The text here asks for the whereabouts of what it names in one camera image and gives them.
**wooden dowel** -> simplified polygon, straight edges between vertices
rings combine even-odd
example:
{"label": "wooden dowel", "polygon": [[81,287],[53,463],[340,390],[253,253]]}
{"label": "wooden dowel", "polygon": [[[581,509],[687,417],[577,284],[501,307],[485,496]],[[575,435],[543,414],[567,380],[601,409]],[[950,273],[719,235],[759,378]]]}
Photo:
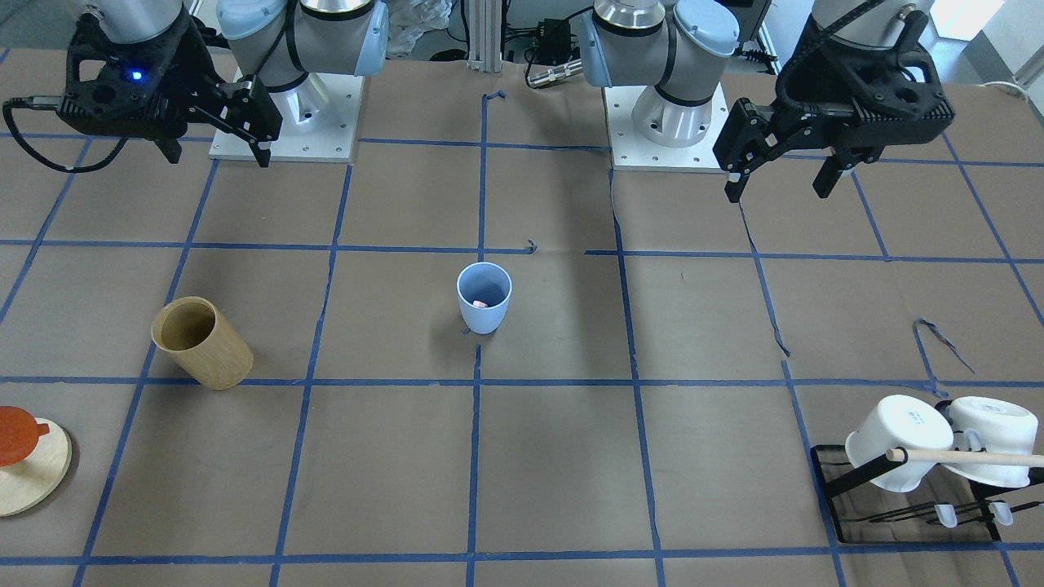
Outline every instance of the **wooden dowel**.
{"label": "wooden dowel", "polygon": [[[888,461],[902,463],[903,450],[889,449]],[[967,452],[962,450],[920,450],[905,449],[905,461],[912,463],[949,463],[960,465],[1011,465],[1014,467],[1044,467],[1044,455],[1004,454],[1001,452]]]}

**wooden cup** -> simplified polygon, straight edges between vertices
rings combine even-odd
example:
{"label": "wooden cup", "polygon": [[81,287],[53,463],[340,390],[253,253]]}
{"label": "wooden cup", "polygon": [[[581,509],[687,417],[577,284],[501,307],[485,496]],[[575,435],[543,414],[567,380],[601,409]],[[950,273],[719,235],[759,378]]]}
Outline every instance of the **wooden cup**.
{"label": "wooden cup", "polygon": [[254,367],[254,353],[208,300],[180,298],[152,321],[152,342],[203,386],[228,390]]}

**white wall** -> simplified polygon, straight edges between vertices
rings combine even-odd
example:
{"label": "white wall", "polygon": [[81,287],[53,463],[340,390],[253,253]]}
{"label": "white wall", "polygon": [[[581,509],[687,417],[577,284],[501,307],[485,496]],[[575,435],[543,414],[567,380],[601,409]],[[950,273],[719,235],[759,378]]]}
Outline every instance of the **white wall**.
{"label": "white wall", "polygon": [[790,61],[793,55],[793,48],[798,45],[808,15],[812,14],[814,3],[815,0],[773,0],[773,5],[765,15],[765,26],[776,46],[780,63]]}
{"label": "white wall", "polygon": [[1044,2],[1007,0],[982,32],[1009,69],[1018,71],[1044,45]]}

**light blue plastic cup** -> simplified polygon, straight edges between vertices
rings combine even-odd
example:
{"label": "light blue plastic cup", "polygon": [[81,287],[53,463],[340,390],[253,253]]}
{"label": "light blue plastic cup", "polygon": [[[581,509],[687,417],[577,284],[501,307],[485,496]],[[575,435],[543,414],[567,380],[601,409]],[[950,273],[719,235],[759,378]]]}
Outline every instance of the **light blue plastic cup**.
{"label": "light blue plastic cup", "polygon": [[[512,300],[512,278],[496,263],[472,263],[457,277],[457,302],[465,324],[476,334],[489,334],[500,326]],[[475,307],[481,302],[488,307]]]}

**wooden disc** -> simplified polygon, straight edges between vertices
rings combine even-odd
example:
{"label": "wooden disc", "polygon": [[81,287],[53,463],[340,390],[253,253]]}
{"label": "wooden disc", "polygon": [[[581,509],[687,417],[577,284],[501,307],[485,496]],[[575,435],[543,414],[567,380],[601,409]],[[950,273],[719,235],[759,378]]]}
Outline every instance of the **wooden disc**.
{"label": "wooden disc", "polygon": [[37,418],[51,431],[21,463],[0,468],[0,518],[20,514],[40,503],[65,478],[72,462],[72,441],[61,426]]}

